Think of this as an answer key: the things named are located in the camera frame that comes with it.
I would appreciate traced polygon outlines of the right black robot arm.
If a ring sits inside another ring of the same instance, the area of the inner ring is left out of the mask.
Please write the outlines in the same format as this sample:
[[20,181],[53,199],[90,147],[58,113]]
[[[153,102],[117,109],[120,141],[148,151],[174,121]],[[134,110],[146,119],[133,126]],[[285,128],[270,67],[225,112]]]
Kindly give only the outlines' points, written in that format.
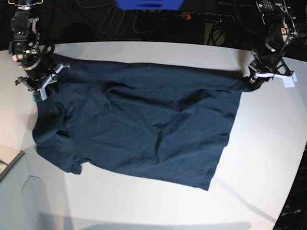
[[11,20],[14,38],[9,44],[9,56],[26,73],[15,80],[15,85],[24,85],[35,102],[44,101],[51,92],[58,91],[59,73],[70,64],[54,64],[49,60],[54,44],[40,49],[40,33],[36,28],[39,16],[33,8],[42,4],[42,0],[10,0],[8,3],[16,7]]

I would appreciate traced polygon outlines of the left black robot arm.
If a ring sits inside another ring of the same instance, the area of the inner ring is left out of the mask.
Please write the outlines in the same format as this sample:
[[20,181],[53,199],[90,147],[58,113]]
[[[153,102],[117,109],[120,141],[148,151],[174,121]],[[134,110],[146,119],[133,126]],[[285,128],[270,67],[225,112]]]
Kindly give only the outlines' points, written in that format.
[[298,38],[289,14],[290,7],[284,0],[257,0],[256,6],[262,15],[266,35],[264,48],[251,51],[253,61],[248,66],[247,85],[253,91],[269,79],[280,78],[284,87],[293,88],[297,82],[296,74],[283,59],[286,48]]

